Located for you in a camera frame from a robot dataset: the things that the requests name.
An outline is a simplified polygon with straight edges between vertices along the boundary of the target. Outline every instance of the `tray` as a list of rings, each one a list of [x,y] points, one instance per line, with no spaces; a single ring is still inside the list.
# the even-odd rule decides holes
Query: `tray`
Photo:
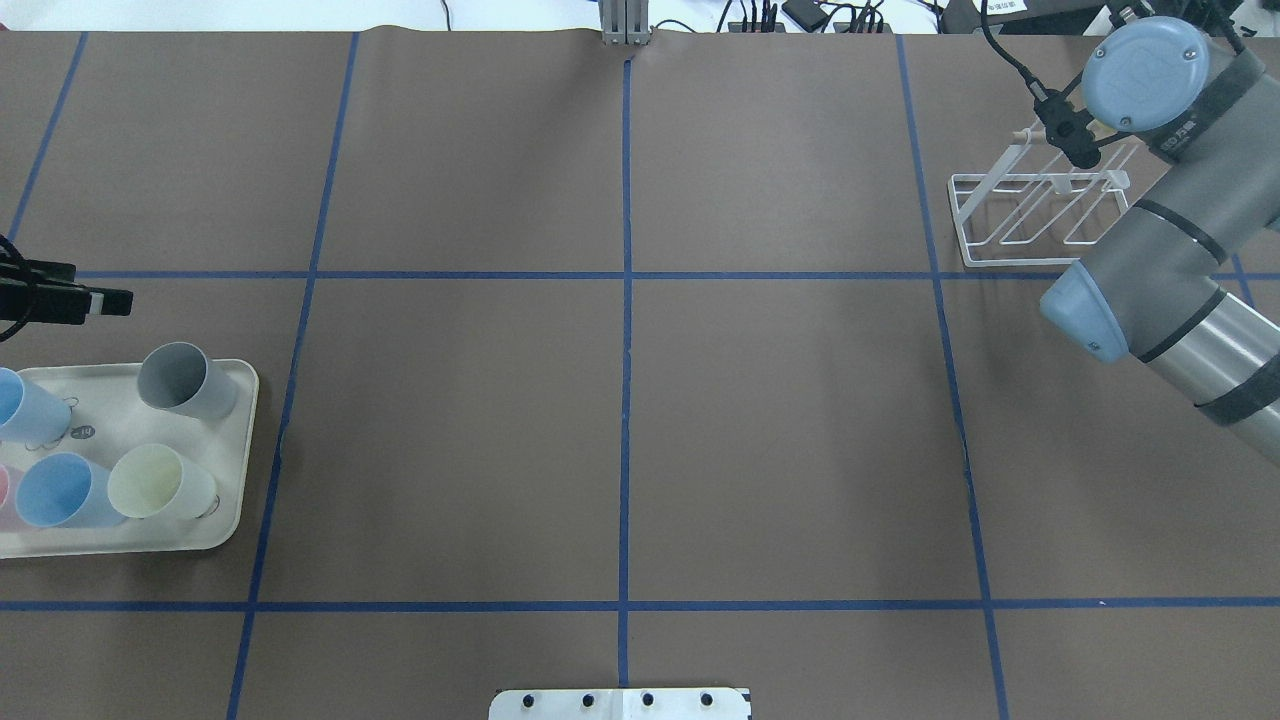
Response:
[[[506,691],[489,720],[751,720],[746,688]]]
[[[129,450],[160,442],[214,475],[219,503],[196,520],[127,519],[114,528],[0,533],[0,559],[207,550],[227,542],[239,525],[259,379],[243,360],[214,364],[239,388],[232,414],[214,423],[147,407],[134,384],[141,363],[19,370],[19,375],[67,400],[72,424],[61,439],[49,445],[0,443],[0,462],[27,470],[46,455],[69,451],[111,469]]]

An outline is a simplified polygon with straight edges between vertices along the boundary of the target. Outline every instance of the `wire rack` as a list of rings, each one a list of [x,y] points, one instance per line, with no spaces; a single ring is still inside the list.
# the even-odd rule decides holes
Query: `wire rack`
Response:
[[[1073,167],[1061,151],[1032,169],[1048,147],[1044,126],[1037,120],[1012,135],[989,170],[947,181],[964,264],[1070,264],[1129,209],[1124,168],[1140,141],[1117,142],[1092,170]]]

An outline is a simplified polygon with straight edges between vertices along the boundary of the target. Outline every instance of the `light blue cup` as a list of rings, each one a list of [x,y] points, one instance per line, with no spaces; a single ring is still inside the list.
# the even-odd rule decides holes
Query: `light blue cup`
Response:
[[[67,432],[72,409],[58,396],[0,368],[0,441],[44,445]]]
[[[18,516],[37,528],[109,528],[124,521],[106,497],[111,473],[74,452],[37,461],[18,486]]]

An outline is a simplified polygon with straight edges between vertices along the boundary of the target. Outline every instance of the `pink cup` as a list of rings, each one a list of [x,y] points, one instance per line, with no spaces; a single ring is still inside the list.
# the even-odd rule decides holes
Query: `pink cup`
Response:
[[[0,465],[0,533],[26,533],[35,530],[18,516],[18,482],[22,470]]]

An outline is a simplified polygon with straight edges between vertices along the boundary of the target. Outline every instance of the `gray cup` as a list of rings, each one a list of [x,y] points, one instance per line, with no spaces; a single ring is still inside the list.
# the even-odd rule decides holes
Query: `gray cup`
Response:
[[[220,420],[236,407],[236,383],[189,342],[151,351],[138,370],[138,397],[156,410]]]

